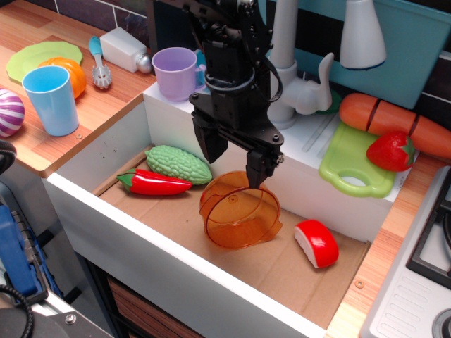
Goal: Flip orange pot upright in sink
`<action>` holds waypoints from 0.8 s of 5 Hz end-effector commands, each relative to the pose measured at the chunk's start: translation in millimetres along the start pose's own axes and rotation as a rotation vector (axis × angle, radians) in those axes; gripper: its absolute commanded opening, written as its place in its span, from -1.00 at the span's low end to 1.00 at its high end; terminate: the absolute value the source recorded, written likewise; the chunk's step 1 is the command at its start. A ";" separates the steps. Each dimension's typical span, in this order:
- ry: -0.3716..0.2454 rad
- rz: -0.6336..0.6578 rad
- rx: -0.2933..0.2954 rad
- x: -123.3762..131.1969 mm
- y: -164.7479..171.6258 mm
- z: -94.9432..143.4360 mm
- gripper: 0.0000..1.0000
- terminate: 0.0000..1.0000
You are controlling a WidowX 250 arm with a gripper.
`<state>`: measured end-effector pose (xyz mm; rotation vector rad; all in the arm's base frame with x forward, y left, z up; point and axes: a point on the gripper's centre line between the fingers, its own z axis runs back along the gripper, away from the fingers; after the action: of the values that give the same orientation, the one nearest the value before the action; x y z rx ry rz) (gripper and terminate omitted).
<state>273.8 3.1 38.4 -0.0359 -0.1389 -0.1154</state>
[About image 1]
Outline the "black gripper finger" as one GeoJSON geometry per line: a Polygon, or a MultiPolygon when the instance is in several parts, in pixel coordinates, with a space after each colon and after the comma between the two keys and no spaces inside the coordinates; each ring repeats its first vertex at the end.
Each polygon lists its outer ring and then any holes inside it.
{"type": "Polygon", "coordinates": [[[246,174],[251,189],[260,188],[261,184],[271,177],[275,169],[284,161],[284,154],[263,154],[258,149],[247,153],[246,174]]]}
{"type": "Polygon", "coordinates": [[[215,120],[201,113],[193,113],[194,133],[200,149],[209,163],[214,163],[228,148],[228,141],[220,136],[215,120]]]}

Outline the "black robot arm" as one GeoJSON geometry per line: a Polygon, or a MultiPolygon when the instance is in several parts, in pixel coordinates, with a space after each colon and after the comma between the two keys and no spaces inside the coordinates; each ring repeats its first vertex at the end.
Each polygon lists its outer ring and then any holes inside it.
{"type": "Polygon", "coordinates": [[[209,163],[233,143],[247,152],[249,186],[258,189],[283,159],[283,137],[268,118],[270,105],[283,93],[278,73],[266,54],[272,30],[257,1],[184,1],[194,35],[206,60],[208,94],[192,94],[194,132],[209,163]]]}

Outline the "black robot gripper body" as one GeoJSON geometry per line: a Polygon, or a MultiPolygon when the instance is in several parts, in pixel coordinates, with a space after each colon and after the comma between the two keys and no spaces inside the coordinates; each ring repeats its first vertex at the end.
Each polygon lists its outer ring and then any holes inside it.
{"type": "Polygon", "coordinates": [[[271,94],[276,69],[260,47],[204,42],[205,83],[209,94],[193,94],[193,113],[215,120],[228,142],[263,154],[281,152],[283,138],[268,119],[268,108],[282,90],[271,94]]]}

